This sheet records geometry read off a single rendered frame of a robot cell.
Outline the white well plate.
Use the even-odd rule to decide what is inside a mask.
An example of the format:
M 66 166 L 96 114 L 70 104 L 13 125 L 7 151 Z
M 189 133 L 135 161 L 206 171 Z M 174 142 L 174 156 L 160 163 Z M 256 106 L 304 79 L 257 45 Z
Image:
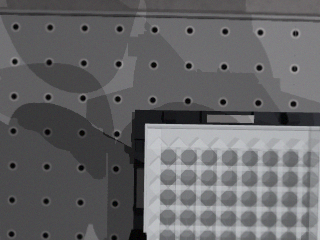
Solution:
M 146 123 L 143 232 L 320 240 L 320 126 Z

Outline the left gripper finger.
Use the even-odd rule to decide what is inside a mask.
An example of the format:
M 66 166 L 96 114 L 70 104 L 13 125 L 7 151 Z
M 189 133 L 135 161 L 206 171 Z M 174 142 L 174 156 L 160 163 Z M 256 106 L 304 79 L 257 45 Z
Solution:
M 146 240 L 146 232 L 143 229 L 132 229 L 129 240 Z

